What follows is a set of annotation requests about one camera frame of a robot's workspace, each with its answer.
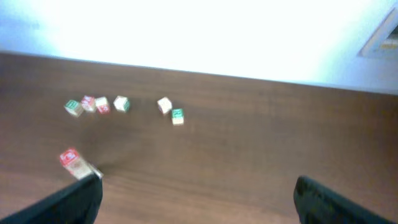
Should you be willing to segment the wooden block letter H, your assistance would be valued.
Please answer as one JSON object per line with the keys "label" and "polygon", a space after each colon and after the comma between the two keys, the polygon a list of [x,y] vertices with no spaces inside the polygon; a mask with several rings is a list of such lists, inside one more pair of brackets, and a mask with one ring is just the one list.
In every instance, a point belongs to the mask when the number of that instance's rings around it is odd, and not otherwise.
{"label": "wooden block letter H", "polygon": [[70,171],[70,173],[71,173],[74,177],[76,177],[76,173],[77,173],[78,169],[79,169],[81,166],[84,166],[84,165],[87,165],[87,162],[86,162],[85,160],[83,160],[83,159],[79,159],[79,160],[77,160],[76,162],[74,162],[74,163],[68,168],[68,170]]}

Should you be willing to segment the wooden block yellow side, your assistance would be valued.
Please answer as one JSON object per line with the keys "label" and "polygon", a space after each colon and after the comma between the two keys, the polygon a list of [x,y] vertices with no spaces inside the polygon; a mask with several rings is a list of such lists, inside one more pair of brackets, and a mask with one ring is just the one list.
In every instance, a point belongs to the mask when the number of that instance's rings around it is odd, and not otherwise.
{"label": "wooden block yellow side", "polygon": [[90,169],[90,164],[87,164],[87,165],[81,166],[78,169],[78,171],[76,173],[76,178],[78,180],[80,180],[80,179],[83,179],[91,174],[95,174],[95,173]]}

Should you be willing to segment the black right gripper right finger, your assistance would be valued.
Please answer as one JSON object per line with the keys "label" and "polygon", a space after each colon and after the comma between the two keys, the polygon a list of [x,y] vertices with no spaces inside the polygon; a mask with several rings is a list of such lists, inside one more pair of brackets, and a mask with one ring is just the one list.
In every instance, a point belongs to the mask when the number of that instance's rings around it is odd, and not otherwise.
{"label": "black right gripper right finger", "polygon": [[305,175],[294,188],[301,224],[395,224]]}

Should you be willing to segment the wooden block red letter D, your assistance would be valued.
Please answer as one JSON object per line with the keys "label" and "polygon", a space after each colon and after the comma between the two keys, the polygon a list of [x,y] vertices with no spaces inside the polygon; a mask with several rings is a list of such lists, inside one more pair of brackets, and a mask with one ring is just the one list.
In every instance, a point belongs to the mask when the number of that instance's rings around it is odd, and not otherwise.
{"label": "wooden block red letter D", "polygon": [[80,154],[74,147],[69,147],[65,152],[59,155],[59,160],[64,168],[70,167],[74,162],[79,160]]}

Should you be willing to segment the wooden block number five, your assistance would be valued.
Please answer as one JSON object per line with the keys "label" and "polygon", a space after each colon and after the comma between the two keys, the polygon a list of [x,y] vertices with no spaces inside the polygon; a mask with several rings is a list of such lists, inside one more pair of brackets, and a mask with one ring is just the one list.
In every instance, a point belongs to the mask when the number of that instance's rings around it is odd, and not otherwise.
{"label": "wooden block number five", "polygon": [[92,166],[92,165],[90,164],[90,169],[91,169],[100,179],[103,178],[103,173],[102,173],[100,170],[98,170],[95,166]]}

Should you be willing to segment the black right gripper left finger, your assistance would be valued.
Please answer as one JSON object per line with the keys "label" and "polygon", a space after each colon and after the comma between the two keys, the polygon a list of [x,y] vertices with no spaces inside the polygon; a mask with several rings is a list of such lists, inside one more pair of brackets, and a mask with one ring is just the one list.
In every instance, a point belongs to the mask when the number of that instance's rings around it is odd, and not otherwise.
{"label": "black right gripper left finger", "polygon": [[2,224],[93,224],[103,198],[103,183],[91,174],[9,215]]}

